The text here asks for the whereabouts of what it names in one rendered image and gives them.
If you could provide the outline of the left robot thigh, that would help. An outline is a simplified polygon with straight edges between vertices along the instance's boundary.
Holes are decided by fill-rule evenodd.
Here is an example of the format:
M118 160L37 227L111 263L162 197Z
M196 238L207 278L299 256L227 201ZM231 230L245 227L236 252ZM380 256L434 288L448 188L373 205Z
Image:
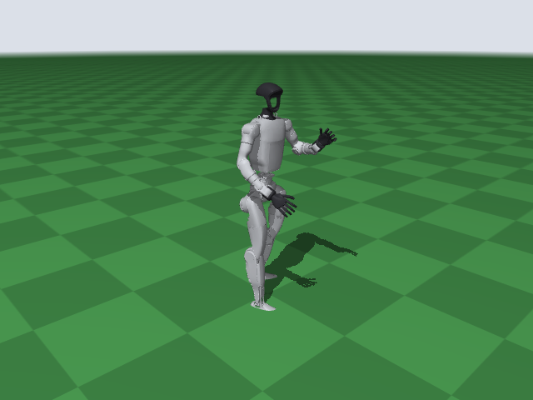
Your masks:
M280 193L281 195L286 195L286 190L283 189L281 186L276 185L276 194ZM286 198L286 197L285 197ZM283 207L286 208L284 205ZM285 210L281 208L281 210L286 213ZM275 236L279 233L281 226L284 221L284 215L276 209L272 202L270 202L270 207L268 207L268 222L270 227L267 229L267 238L266 238L266 245L269 244Z

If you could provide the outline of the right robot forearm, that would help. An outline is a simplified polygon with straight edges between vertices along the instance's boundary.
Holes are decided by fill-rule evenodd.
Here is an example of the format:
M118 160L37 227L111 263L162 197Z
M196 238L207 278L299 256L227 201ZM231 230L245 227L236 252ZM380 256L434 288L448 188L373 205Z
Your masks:
M250 163L246 159L242 159L238 163L238 167L245 180L254 186L257 192L262 193L267 198L270 196L272 190L269 189L264 182L260 181L261 179L257 175L257 172L251 168Z

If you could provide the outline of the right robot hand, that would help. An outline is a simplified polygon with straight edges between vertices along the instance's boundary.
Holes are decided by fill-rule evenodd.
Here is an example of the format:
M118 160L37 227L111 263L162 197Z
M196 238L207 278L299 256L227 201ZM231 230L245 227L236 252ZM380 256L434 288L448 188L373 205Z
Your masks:
M295 210L293 208L291 208L289 205L287 205L286 203L289 203L290 205L292 205L294 208L296 208L296 205L293 204L292 202L286 200L286 198L290 198L290 199L295 199L293 196L290 196L290 195L281 195L280 193L276 194L276 191L274 191L272 188L268 187L269 189L272 190L272 193L270 194L269 197L265 197L263 194L262 196L267 199L268 201L272 201L272 204L273 206L278 209L286 218L288 217L282 210L285 210L288 214L291 215L291 213L285 208L283 207L284 205L289 208L290 210L292 210L293 212L295 212Z

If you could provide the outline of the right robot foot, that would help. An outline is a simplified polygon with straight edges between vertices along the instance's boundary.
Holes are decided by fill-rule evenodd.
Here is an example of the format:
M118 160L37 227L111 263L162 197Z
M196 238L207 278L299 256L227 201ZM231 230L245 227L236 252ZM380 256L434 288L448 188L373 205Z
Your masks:
M256 306L256 302L252 301L251 306L255 307ZM259 309L266 310L266 311L276 310L274 307L268 305L267 303L264 303L264 304L262 303L262 307L260 307L260 305L259 305L258 307L255 307L255 308L259 308Z

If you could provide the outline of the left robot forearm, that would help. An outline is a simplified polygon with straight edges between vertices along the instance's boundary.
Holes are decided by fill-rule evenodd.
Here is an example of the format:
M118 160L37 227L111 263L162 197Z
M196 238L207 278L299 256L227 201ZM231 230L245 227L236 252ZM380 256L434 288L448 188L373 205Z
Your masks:
M303 142L303 144L301 145L301 152L305 155L316 155L319 150L320 148L316 144L312 146L312 143L310 144L308 142Z

